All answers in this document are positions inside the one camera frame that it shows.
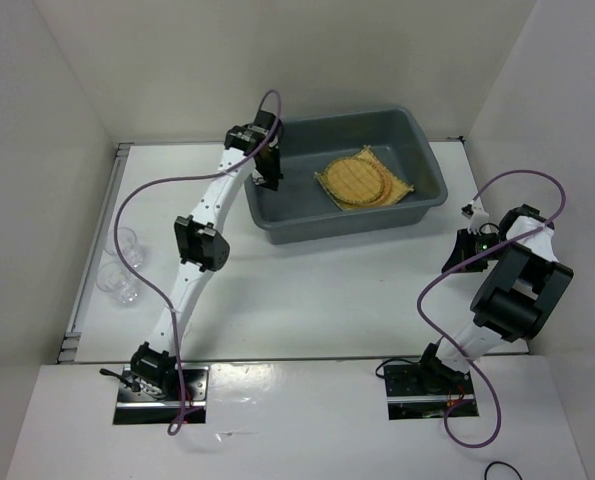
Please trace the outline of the round bamboo tray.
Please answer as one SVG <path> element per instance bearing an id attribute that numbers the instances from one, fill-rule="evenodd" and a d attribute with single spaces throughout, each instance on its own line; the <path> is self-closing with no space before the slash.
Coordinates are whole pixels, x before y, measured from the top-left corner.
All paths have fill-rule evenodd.
<path id="1" fill-rule="evenodd" d="M 386 186 L 384 175 L 375 165 L 355 157 L 331 162 L 323 173 L 323 180 L 335 199 L 350 205 L 374 202 Z"/>

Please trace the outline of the rectangular woven bamboo mat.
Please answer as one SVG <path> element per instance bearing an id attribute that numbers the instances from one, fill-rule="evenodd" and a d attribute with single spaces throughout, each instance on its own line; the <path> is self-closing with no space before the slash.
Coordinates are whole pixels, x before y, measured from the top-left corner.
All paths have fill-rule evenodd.
<path id="1" fill-rule="evenodd" d="M 364 160 L 369 161 L 370 163 L 372 163 L 376 167 L 378 165 L 382 165 L 383 167 L 387 168 L 386 165 L 379 159 L 379 157 L 374 153 L 373 149 L 369 145 L 365 145 L 359 152 L 357 152 L 357 153 L 355 153 L 353 155 L 339 157 L 337 159 L 347 158 L 347 157 L 355 157 L 355 158 L 364 159 Z M 399 177 L 397 177 L 394 173 L 392 173 L 387 168 L 389 170 L 389 172 L 393 175 L 394 188 L 393 188 L 393 192 L 392 192 L 392 194 L 391 194 L 391 196 L 389 198 L 389 201 L 386 204 L 383 204 L 383 205 L 373 205 L 372 203 L 369 203 L 369 204 L 366 204 L 366 205 L 350 205 L 350 204 L 346 204 L 346 203 L 343 203 L 343 202 L 335 199 L 332 196 L 332 194 L 327 190 L 327 188 L 325 186 L 325 183 L 324 183 L 324 180 L 323 180 L 323 173 L 324 173 L 326 167 L 323 169 L 322 172 L 316 172 L 314 174 L 315 179 L 317 180 L 317 182 L 319 183 L 319 185 L 321 186 L 321 188 L 324 190 L 324 192 L 327 194 L 327 196 L 342 211 L 352 211 L 352 210 L 362 210 L 362 209 L 371 209 L 371 208 L 378 208 L 378 207 L 393 206 L 393 205 L 399 203 L 406 196 L 412 194 L 415 191 L 415 188 L 414 188 L 413 185 L 408 184 L 405 181 L 401 180 Z"/>

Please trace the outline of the round orange woven tray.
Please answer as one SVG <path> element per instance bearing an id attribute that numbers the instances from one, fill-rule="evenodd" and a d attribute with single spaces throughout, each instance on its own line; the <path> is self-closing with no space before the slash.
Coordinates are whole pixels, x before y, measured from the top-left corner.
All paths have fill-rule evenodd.
<path id="1" fill-rule="evenodd" d="M 383 190 L 379 197 L 372 202 L 373 205 L 383 205 L 389 201 L 389 198 L 393 192 L 394 188 L 394 180 L 393 175 L 389 172 L 389 170 L 382 165 L 377 166 L 379 173 L 381 174 L 382 183 L 383 183 Z"/>

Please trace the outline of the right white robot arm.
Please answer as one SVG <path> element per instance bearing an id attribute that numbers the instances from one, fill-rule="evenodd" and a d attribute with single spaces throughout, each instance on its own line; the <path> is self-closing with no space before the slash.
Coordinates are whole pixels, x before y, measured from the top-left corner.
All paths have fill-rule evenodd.
<path id="1" fill-rule="evenodd" d="M 476 292 L 473 320 L 453 337 L 442 334 L 424 350 L 415 369 L 420 389 L 436 394 L 455 391 L 471 363 L 490 350 L 518 339 L 530 340 L 542 330 L 571 280 L 573 270 L 560 263 L 552 248 L 553 222 L 523 204 L 497 223 L 478 201 L 462 208 L 469 226 L 456 241 L 432 286 L 451 274 L 494 268 Z"/>

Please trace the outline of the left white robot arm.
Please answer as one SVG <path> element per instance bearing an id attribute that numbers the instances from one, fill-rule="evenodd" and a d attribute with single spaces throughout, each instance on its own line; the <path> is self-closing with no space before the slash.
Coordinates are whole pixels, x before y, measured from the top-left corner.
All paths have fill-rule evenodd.
<path id="1" fill-rule="evenodd" d="M 153 399 L 179 398 L 181 340 L 203 289 L 223 268 L 230 245 L 222 235 L 228 212 L 243 184 L 256 176 L 265 188 L 275 190 L 283 178 L 278 116 L 260 110 L 254 120 L 228 130 L 221 159 L 210 176 L 206 192 L 192 212 L 173 224 L 180 265 L 164 311 L 147 340 L 130 361 L 140 388 Z"/>

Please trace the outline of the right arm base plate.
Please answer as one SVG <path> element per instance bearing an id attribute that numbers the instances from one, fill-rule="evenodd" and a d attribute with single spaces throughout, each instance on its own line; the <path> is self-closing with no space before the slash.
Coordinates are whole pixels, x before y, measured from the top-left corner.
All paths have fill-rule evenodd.
<path id="1" fill-rule="evenodd" d="M 375 375 L 384 382 L 390 420 L 440 419 L 479 415 L 471 379 L 449 382 L 404 358 L 383 360 Z"/>

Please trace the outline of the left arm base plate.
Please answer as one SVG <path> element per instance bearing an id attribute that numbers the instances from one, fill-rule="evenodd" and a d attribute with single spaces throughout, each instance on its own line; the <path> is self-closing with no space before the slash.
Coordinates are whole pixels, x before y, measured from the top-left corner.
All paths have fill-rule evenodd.
<path id="1" fill-rule="evenodd" d="M 185 424 L 206 422 L 206 400 L 210 367 L 208 365 L 183 365 L 186 386 Z M 113 424 L 119 426 L 169 424 L 180 413 L 178 381 L 172 382 L 172 390 L 163 391 L 148 387 L 137 380 L 129 365 L 123 365 L 115 402 Z"/>

